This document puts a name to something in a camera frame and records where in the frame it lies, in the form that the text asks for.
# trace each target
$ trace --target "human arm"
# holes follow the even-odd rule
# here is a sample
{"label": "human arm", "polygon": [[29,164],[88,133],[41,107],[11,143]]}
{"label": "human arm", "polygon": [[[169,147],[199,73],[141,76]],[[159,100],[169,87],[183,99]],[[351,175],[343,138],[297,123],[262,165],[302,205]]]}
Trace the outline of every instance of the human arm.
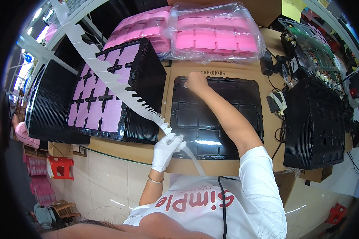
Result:
{"label": "human arm", "polygon": [[182,143],[183,135],[174,136],[169,139],[164,136],[160,141],[154,145],[152,169],[149,177],[151,180],[146,181],[144,191],[140,198],[140,206],[156,202],[162,196],[163,187],[163,171],[169,165],[172,155],[175,151],[179,151],[179,145]]}
{"label": "human arm", "polygon": [[249,121],[207,84],[200,72],[191,72],[185,86],[197,94],[217,117],[225,133],[234,142],[239,157],[252,148],[263,146]]}

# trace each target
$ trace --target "wooden stool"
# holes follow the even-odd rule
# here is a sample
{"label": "wooden stool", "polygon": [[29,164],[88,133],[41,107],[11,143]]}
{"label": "wooden stool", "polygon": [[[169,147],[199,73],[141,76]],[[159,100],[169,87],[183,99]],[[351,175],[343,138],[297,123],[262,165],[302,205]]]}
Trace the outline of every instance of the wooden stool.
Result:
{"label": "wooden stool", "polygon": [[65,200],[57,201],[53,204],[53,209],[57,212],[60,218],[80,216],[80,213],[76,213],[74,207],[76,203],[67,203]]}

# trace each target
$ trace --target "white floor tile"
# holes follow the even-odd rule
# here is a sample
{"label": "white floor tile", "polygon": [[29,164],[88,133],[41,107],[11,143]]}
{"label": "white floor tile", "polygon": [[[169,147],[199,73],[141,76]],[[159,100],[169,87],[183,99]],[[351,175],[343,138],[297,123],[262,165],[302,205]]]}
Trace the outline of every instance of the white floor tile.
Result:
{"label": "white floor tile", "polygon": [[129,216],[129,202],[127,199],[112,194],[91,182],[90,190],[93,210],[85,215],[85,218],[122,224]]}
{"label": "white floor tile", "polygon": [[89,181],[97,186],[128,199],[128,161],[99,153],[87,152]]}
{"label": "white floor tile", "polygon": [[64,181],[63,199],[69,203],[75,202],[78,212],[82,215],[93,210],[88,175],[84,177],[76,173],[74,180],[62,180]]}
{"label": "white floor tile", "polygon": [[89,158],[88,157],[82,157],[78,155],[73,155],[73,177],[76,176],[76,174],[79,174],[84,177],[88,177],[89,173]]}
{"label": "white floor tile", "polygon": [[138,203],[135,203],[134,201],[129,200],[129,213],[132,211],[133,208],[139,206]]}
{"label": "white floor tile", "polygon": [[353,197],[305,185],[297,178],[285,205],[287,238],[297,239],[324,222],[339,203],[348,207]]}
{"label": "white floor tile", "polygon": [[128,196],[135,203],[140,202],[142,191],[151,169],[150,165],[128,162]]}

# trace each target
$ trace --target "plastic bag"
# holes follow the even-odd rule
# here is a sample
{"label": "plastic bag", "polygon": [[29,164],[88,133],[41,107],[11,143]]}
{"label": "plastic bag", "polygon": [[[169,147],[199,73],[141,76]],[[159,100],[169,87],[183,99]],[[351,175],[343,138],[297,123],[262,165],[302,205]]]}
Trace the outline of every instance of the plastic bag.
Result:
{"label": "plastic bag", "polygon": [[170,50],[170,40],[163,36],[163,32],[168,26],[170,8],[161,7],[125,18],[110,35],[104,50],[145,37],[159,57],[166,55]]}
{"label": "plastic bag", "polygon": [[258,26],[241,3],[214,7],[176,3],[165,36],[171,38],[174,59],[204,64],[212,60],[255,62],[266,48]]}

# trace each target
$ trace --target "yellow sticky note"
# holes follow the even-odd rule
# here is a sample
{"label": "yellow sticky note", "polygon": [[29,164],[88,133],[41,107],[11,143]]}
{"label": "yellow sticky note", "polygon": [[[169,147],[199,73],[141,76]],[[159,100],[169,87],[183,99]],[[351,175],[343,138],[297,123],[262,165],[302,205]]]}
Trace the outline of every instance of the yellow sticky note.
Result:
{"label": "yellow sticky note", "polygon": [[302,0],[282,0],[282,15],[301,22],[301,12],[307,7]]}

